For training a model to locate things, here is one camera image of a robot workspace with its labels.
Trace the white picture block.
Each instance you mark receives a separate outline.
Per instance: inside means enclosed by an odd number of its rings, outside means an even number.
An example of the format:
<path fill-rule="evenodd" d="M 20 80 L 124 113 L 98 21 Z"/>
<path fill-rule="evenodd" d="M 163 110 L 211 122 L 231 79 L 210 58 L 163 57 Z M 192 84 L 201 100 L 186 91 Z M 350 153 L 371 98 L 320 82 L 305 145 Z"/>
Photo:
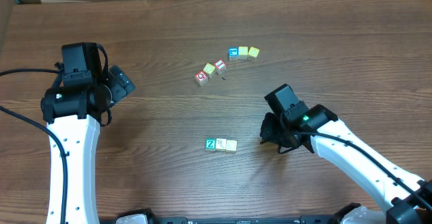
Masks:
<path fill-rule="evenodd" d="M 215 149 L 217 151 L 226 151 L 227 140 L 225 138 L 217 138 Z"/>

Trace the green letter Z block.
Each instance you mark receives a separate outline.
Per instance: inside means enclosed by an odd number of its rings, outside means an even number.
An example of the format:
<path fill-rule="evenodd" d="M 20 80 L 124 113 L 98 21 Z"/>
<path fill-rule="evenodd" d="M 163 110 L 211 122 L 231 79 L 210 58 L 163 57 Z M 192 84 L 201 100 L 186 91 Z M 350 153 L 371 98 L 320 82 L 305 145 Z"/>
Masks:
<path fill-rule="evenodd" d="M 216 151 L 216 139 L 207 138 L 205 141 L 205 150 L 206 151 Z"/>

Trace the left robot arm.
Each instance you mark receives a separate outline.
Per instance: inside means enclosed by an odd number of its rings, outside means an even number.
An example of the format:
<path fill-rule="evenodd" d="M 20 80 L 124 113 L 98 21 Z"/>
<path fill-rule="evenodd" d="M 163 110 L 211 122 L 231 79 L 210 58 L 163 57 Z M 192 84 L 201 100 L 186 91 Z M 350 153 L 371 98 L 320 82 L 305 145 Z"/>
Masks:
<path fill-rule="evenodd" d="M 98 223 L 95 190 L 96 149 L 101 123 L 89 115 L 56 117 L 47 129 L 51 176 L 47 223 Z"/>

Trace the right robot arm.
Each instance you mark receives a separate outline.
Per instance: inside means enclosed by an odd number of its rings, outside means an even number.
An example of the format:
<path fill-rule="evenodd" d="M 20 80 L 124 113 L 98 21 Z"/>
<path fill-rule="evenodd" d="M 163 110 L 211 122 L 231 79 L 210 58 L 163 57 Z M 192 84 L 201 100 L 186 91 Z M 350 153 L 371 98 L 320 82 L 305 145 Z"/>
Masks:
<path fill-rule="evenodd" d="M 260 137 L 276 144 L 279 154 L 304 146 L 343 171 L 381 209 L 367 212 L 353 204 L 335 216 L 337 223 L 431 222 L 431 182 L 383 157 L 323 105 L 298 103 L 279 115 L 267 113 Z"/>

